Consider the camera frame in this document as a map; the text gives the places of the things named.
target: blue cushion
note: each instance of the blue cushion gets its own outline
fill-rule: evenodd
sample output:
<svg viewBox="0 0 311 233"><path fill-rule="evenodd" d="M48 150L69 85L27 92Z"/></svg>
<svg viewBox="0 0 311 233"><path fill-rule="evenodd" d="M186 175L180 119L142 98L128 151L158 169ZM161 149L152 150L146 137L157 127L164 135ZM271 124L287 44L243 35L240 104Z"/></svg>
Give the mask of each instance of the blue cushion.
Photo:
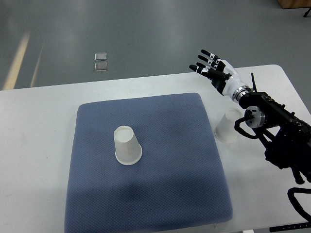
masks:
<svg viewBox="0 0 311 233"><path fill-rule="evenodd" d="M134 165L115 157L113 132L130 126ZM83 104L72 148L65 232L162 231L228 221L232 206L197 93Z"/></svg>

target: robotic hand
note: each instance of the robotic hand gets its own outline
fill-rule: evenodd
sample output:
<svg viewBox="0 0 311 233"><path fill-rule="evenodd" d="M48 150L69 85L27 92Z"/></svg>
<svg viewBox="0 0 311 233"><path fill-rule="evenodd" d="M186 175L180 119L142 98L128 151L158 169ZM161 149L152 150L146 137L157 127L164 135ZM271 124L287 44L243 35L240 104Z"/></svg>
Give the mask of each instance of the robotic hand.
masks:
<svg viewBox="0 0 311 233"><path fill-rule="evenodd" d="M220 94L229 96L245 109L244 117L235 122L235 130L248 138L259 139L266 148L266 160L280 169L290 167L297 184L305 182L301 174L311 183L311 126L295 117L294 112L285 110L285 105L275 102L267 93L257 92L253 74L251 89L241 81L239 73L226 60L205 50L201 52L207 58L201 55L199 58L207 66L197 63L189 68L210 79ZM252 128L255 135L245 132L240 127L242 122ZM276 126L280 127L276 135L267 130ZM294 193L311 194L311 189L291 188L288 191L295 210L311 222L311 216L303 210Z"/></svg>
<svg viewBox="0 0 311 233"><path fill-rule="evenodd" d="M189 68L212 80L212 85L223 96L229 96L236 103L251 89L241 81L240 74L226 60L220 59L215 54L201 50L208 58L199 55L199 58L207 63L207 66L197 63Z"/></svg>

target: black cable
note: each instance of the black cable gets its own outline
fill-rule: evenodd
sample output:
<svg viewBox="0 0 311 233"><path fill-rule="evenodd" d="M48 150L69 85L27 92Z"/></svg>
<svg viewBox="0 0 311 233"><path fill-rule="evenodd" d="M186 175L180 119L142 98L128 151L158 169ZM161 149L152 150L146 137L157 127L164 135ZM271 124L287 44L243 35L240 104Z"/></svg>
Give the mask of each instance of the black cable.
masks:
<svg viewBox="0 0 311 233"><path fill-rule="evenodd" d="M235 123L234 123L234 129L235 129L238 133L240 133L241 135L243 135L244 137L248 137L248 138L250 138L250 139L258 139L258 136L257 136L257 135L251 135L251 134L249 134L248 132L246 132L244 129L242 129L242 128L240 127L240 124L241 124L242 122L248 121L249 119L250 119L249 117L244 116L244 117L242 117L242 118L236 120Z"/></svg>
<svg viewBox="0 0 311 233"><path fill-rule="evenodd" d="M311 7L310 7L309 10L303 15L303 17L306 18L310 11L311 11Z"/></svg>
<svg viewBox="0 0 311 233"><path fill-rule="evenodd" d="M308 222L311 222L311 216L302 208L298 200L295 198L295 193L311 194L311 189L307 188L291 188L287 192L288 199L293 205L294 209Z"/></svg>
<svg viewBox="0 0 311 233"><path fill-rule="evenodd" d="M254 74L251 73L251 75L252 75L253 90L254 90L255 92L257 92L257 87L256 87L256 84L255 84Z"/></svg>

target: gray floor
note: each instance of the gray floor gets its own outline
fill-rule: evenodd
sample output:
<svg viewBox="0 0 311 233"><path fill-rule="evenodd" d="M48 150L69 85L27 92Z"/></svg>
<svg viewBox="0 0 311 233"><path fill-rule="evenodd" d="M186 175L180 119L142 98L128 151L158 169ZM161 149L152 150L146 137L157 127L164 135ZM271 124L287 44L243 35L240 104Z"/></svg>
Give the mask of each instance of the gray floor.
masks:
<svg viewBox="0 0 311 233"><path fill-rule="evenodd" d="M280 65L310 111L306 10L277 0L0 0L0 89L29 32L15 88L30 87L37 64L34 86L190 72L206 49L234 67ZM103 51L108 70L94 72Z"/></svg>

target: upside-down paper cup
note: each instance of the upside-down paper cup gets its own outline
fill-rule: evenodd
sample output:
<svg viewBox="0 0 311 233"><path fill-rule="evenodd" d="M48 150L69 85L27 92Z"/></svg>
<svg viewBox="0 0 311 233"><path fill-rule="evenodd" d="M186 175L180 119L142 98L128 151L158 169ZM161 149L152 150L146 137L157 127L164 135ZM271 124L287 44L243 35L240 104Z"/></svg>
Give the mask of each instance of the upside-down paper cup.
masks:
<svg viewBox="0 0 311 233"><path fill-rule="evenodd" d="M238 109L229 109L215 128L215 136L222 142L232 143L238 139L239 133L234 129L237 119L243 117Z"/></svg>
<svg viewBox="0 0 311 233"><path fill-rule="evenodd" d="M116 158L123 165L132 165L142 156L142 148L129 126L120 126L113 133Z"/></svg>

